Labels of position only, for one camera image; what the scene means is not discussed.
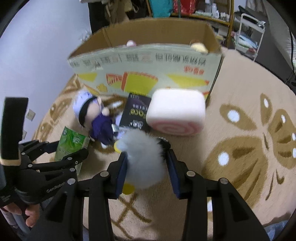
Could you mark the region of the person's left hand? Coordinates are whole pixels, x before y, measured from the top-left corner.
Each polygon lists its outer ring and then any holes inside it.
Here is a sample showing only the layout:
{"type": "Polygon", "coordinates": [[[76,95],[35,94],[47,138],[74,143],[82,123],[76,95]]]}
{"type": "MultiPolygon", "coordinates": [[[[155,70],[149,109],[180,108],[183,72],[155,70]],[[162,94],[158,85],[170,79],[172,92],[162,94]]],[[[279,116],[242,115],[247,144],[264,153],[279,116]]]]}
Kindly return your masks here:
{"type": "Polygon", "coordinates": [[[12,227],[18,226],[13,215],[22,215],[23,213],[27,216],[25,221],[26,226],[33,227],[40,217],[40,204],[29,205],[25,211],[22,211],[15,203],[10,203],[1,207],[1,212],[8,224],[12,227]]]}

